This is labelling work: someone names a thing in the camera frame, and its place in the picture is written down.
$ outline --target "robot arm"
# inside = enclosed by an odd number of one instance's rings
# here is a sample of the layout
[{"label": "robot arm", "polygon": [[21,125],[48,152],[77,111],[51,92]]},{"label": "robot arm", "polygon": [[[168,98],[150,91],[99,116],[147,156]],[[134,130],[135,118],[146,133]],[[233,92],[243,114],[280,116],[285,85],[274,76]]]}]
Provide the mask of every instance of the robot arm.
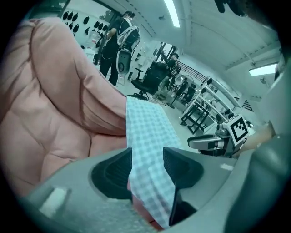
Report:
[{"label": "robot arm", "polygon": [[249,131],[242,115],[235,115],[226,122],[217,125],[216,133],[190,137],[188,145],[202,154],[231,157],[240,150]]}]

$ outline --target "fluorescent light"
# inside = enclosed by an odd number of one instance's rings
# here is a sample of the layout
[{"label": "fluorescent light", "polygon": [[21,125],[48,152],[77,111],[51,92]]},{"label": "fluorescent light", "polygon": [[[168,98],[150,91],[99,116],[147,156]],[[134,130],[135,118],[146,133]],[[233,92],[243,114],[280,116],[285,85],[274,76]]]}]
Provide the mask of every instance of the fluorescent light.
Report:
[{"label": "fluorescent light", "polygon": [[277,63],[249,70],[252,76],[274,74]]},{"label": "fluorescent light", "polygon": [[164,0],[175,27],[180,27],[178,15],[173,0]]}]

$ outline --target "black plastic part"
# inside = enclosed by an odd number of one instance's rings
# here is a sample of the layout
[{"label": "black plastic part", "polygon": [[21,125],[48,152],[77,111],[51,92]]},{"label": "black plastic part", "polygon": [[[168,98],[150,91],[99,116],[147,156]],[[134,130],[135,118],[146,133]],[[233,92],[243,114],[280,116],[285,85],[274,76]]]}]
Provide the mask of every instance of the black plastic part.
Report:
[{"label": "black plastic part", "polygon": [[169,226],[171,227],[177,223],[180,223],[195,212],[197,212],[197,210],[193,206],[191,206],[188,202],[182,201],[179,190],[176,189],[173,208],[169,219]]},{"label": "black plastic part", "polygon": [[106,31],[108,29],[108,26],[107,25],[105,25],[104,27],[103,27],[103,31]]},{"label": "black plastic part", "polygon": [[89,16],[87,16],[87,17],[84,19],[83,24],[87,24],[88,21],[89,21]]},{"label": "black plastic part", "polygon": [[68,15],[68,20],[71,20],[73,18],[73,14],[74,12],[72,11],[69,15]]},{"label": "black plastic part", "polygon": [[73,16],[72,21],[75,22],[77,18],[78,18],[78,13]]},{"label": "black plastic part", "polygon": [[127,189],[131,162],[132,148],[100,162],[91,173],[94,186],[109,198],[131,200],[131,192]]},{"label": "black plastic part", "polygon": [[103,28],[103,23],[98,26],[98,29],[101,30]]},{"label": "black plastic part", "polygon": [[77,24],[77,25],[74,27],[73,32],[77,32],[78,29],[79,29],[79,24]]},{"label": "black plastic part", "polygon": [[169,147],[164,148],[164,168],[177,189],[192,187],[204,173],[200,163]]},{"label": "black plastic part", "polygon": [[97,28],[97,27],[99,27],[99,25],[100,25],[100,22],[99,22],[99,21],[97,21],[97,22],[95,23],[95,25],[94,25],[94,28]]},{"label": "black plastic part", "polygon": [[90,27],[88,27],[88,28],[85,30],[85,34],[86,34],[86,35],[89,33],[89,28],[90,28]]},{"label": "black plastic part", "polygon": [[214,0],[215,1],[215,3],[216,3],[216,6],[217,6],[217,8],[218,8],[218,11],[220,12],[220,13],[224,13],[225,12],[225,7],[224,7],[224,5],[223,5],[223,0]]},{"label": "black plastic part", "polygon": [[66,11],[66,12],[64,13],[64,15],[63,15],[63,20],[66,20],[66,19],[68,18],[68,14],[69,14],[68,11]]},{"label": "black plastic part", "polygon": [[212,83],[212,78],[207,80],[207,85],[210,85]]},{"label": "black plastic part", "polygon": [[206,92],[206,87],[204,87],[202,90],[201,90],[201,94],[205,93]]},{"label": "black plastic part", "polygon": [[96,48],[99,48],[100,47],[100,41],[98,41],[95,45]]}]

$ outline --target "pink cushion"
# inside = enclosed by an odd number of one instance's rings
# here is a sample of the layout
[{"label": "pink cushion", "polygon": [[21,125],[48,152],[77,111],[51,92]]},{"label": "pink cushion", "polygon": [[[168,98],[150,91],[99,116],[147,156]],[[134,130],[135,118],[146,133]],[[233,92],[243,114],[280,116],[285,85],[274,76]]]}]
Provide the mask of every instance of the pink cushion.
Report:
[{"label": "pink cushion", "polygon": [[1,166],[17,194],[71,161],[126,147],[126,97],[59,18],[21,23],[0,77]]}]

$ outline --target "checkered cloth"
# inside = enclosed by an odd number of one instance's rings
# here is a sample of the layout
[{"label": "checkered cloth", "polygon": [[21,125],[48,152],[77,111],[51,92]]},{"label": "checkered cloth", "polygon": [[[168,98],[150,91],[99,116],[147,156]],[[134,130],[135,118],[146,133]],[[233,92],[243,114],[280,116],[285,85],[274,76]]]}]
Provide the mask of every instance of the checkered cloth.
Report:
[{"label": "checkered cloth", "polygon": [[158,104],[127,97],[127,146],[132,148],[131,192],[164,229],[175,195],[175,185],[164,168],[163,148],[182,148],[164,110]]}]

